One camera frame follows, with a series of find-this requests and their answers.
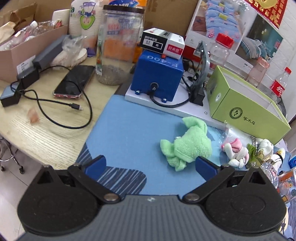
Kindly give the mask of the green cardboard box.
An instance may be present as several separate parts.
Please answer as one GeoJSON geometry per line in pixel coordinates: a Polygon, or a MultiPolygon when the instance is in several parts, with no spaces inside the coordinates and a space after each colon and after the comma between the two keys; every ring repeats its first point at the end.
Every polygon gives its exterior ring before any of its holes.
{"type": "Polygon", "coordinates": [[[272,99],[221,66],[214,69],[206,93],[213,119],[251,136],[275,145],[291,130],[272,99]]]}

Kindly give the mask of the clear zip bag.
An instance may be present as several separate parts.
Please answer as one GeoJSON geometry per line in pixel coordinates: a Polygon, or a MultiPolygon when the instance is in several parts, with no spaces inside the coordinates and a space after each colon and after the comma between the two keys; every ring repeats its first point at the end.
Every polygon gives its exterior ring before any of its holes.
{"type": "Polygon", "coordinates": [[[234,126],[227,124],[223,135],[223,144],[233,142],[235,139],[239,139],[244,147],[248,144],[254,144],[255,138],[234,126]]]}

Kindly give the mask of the textured clear glass cup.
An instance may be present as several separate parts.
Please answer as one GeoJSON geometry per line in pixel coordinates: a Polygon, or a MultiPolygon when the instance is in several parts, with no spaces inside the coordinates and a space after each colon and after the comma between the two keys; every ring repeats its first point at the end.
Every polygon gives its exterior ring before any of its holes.
{"type": "Polygon", "coordinates": [[[262,171],[265,173],[269,181],[273,184],[274,188],[278,187],[278,173],[273,165],[269,162],[264,162],[260,166],[262,171]]]}

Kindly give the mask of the printed clear glass mug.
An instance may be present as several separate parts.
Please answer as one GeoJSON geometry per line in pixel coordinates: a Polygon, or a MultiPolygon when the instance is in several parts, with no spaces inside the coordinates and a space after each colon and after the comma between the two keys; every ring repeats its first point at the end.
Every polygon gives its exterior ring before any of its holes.
{"type": "Polygon", "coordinates": [[[295,199],[295,167],[279,175],[277,191],[285,203],[295,199]]]}

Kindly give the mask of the cardboard box with bottles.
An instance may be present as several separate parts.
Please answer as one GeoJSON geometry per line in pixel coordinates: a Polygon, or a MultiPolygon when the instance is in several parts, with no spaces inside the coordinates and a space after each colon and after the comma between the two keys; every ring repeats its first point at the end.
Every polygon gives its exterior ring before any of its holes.
{"type": "Polygon", "coordinates": [[[65,36],[67,31],[67,25],[55,28],[36,21],[18,31],[1,44],[1,80],[8,83],[16,81],[16,76],[29,66],[29,60],[65,36]]]}

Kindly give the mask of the pink clear plastic bottle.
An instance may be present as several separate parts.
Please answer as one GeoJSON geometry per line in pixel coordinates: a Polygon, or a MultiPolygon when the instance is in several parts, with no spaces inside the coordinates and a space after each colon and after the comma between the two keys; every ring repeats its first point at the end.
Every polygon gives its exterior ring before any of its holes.
{"type": "Polygon", "coordinates": [[[265,76],[270,64],[262,57],[257,59],[256,64],[250,70],[246,81],[255,87],[258,87],[265,76]]]}

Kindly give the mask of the pink white sock bundle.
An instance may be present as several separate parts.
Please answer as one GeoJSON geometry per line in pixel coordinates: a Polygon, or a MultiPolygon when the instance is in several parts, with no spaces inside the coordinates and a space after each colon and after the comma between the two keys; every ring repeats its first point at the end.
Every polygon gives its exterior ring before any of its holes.
{"type": "Polygon", "coordinates": [[[248,149],[242,145],[239,138],[236,138],[232,142],[222,144],[221,148],[229,159],[229,166],[242,169],[248,163],[248,149]]]}

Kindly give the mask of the cola bottle red label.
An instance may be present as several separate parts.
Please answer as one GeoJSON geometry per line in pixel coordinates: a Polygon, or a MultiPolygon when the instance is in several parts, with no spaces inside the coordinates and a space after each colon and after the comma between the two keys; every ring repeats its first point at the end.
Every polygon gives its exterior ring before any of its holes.
{"type": "Polygon", "coordinates": [[[272,85],[270,86],[271,99],[276,104],[280,102],[281,96],[287,87],[288,79],[291,73],[291,69],[286,67],[284,71],[274,79],[272,85]]]}

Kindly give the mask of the orange white detergent bag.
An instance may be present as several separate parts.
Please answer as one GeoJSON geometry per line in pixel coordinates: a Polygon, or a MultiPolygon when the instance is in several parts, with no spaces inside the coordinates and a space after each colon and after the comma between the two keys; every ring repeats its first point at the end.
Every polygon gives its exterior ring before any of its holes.
{"type": "Polygon", "coordinates": [[[136,63],[142,48],[143,17],[147,1],[108,1],[104,9],[106,37],[103,56],[136,63]]]}

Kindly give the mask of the white sock colourful dots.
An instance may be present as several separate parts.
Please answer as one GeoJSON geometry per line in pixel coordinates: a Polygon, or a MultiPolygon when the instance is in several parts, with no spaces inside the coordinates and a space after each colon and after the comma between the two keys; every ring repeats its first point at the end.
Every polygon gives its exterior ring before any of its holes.
{"type": "Polygon", "coordinates": [[[279,148],[275,154],[272,156],[273,167],[275,169],[279,169],[283,164],[283,160],[285,159],[286,151],[284,148],[279,148]]]}

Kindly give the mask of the green fuzzy toy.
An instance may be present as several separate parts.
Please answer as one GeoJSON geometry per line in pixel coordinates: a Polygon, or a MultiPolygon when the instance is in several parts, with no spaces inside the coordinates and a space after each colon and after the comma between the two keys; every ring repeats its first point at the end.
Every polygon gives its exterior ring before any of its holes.
{"type": "Polygon", "coordinates": [[[251,166],[256,166],[257,148],[252,144],[247,144],[247,149],[249,154],[249,160],[246,164],[246,167],[250,168],[251,166]]]}

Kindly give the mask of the red cap clear jar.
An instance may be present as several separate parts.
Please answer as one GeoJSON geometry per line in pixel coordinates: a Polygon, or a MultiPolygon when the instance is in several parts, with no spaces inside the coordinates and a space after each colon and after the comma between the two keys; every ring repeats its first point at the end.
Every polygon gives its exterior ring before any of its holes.
{"type": "Polygon", "coordinates": [[[230,49],[234,44],[234,40],[222,33],[219,33],[215,39],[215,43],[210,48],[210,68],[215,69],[216,66],[224,66],[230,55],[230,49]]]}

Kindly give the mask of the tall clear plastic jar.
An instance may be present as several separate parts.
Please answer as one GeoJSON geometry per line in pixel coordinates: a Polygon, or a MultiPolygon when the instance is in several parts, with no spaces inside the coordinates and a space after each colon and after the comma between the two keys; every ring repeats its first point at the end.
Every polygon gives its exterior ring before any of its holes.
{"type": "Polygon", "coordinates": [[[100,83],[120,85],[130,79],[143,15],[140,8],[103,6],[95,65],[100,83]]]}

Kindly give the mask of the blue metal machine box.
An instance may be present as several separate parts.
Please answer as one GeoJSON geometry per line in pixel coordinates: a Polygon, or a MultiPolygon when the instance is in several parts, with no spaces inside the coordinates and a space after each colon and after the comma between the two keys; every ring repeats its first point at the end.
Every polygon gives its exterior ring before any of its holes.
{"type": "Polygon", "coordinates": [[[159,53],[145,50],[136,63],[130,89],[149,94],[155,86],[155,97],[173,101],[183,73],[182,59],[162,58],[159,53]]]}

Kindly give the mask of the white cream sock bundle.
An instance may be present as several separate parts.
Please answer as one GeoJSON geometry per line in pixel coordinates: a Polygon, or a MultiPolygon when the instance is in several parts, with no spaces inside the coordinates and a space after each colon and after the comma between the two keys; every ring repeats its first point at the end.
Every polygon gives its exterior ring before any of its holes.
{"type": "Polygon", "coordinates": [[[273,155],[273,144],[268,139],[256,138],[257,158],[260,162],[267,161],[273,155]]]}

